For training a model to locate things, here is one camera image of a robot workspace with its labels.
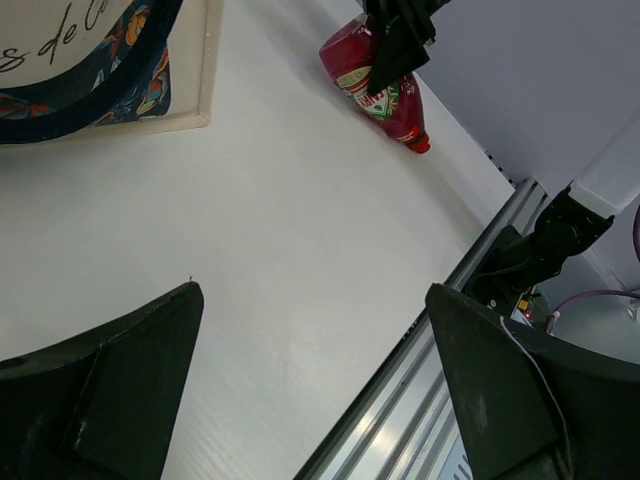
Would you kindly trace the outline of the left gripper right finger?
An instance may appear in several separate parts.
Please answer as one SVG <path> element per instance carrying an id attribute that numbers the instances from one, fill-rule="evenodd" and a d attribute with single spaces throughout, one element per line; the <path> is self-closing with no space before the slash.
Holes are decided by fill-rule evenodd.
<path id="1" fill-rule="evenodd" d="M 474 478 L 638 478 L 638 365 L 442 284 L 428 290 L 426 311 Z"/>

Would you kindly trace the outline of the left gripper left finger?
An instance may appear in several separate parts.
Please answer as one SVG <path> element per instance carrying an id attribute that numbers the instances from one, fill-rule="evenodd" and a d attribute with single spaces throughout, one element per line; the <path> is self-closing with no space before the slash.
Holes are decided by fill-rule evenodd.
<path id="1" fill-rule="evenodd" d="M 202 315 L 202 290 L 190 281 L 2 361 L 2 478 L 160 478 Z"/>

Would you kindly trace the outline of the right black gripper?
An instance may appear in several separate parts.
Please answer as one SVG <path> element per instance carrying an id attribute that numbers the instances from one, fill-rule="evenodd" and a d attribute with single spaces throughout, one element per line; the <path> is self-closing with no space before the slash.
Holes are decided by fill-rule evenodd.
<path id="1" fill-rule="evenodd" d="M 380 93 L 426 64 L 426 44 L 435 42 L 432 16 L 450 0 L 364 0 L 364 11 L 383 30 L 368 84 Z"/>

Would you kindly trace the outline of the red soap bottle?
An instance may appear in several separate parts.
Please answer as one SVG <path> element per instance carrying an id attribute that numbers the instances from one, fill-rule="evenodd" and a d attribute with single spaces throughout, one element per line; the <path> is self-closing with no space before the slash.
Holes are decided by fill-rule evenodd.
<path id="1" fill-rule="evenodd" d="M 415 76 L 405 75 L 375 94 L 368 91 L 381 38 L 374 19 L 361 13 L 322 45 L 319 56 L 333 84 L 374 124 L 391 139 L 424 154 L 431 144 Z"/>

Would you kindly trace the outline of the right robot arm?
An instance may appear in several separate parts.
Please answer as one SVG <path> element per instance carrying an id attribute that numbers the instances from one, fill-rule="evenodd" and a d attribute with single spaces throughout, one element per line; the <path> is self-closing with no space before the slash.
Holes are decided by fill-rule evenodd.
<path id="1" fill-rule="evenodd" d="M 441 1 L 366 1 L 381 38 L 367 90 L 378 94 L 429 60 L 431 20 Z M 521 294 L 561 273 L 570 257 L 589 249 L 616 215 L 639 196 L 639 120 L 627 122 L 597 157 L 537 217 L 533 231 L 488 254 L 463 292 L 480 303 L 501 292 Z"/>

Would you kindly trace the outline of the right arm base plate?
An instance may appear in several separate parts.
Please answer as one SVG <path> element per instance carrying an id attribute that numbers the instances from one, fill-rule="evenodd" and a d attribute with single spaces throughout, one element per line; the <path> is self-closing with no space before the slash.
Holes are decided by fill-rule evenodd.
<path id="1" fill-rule="evenodd" d="M 462 288 L 462 293 L 504 317 L 533 327 L 536 283 L 544 253 L 512 225 L 504 227 Z"/>

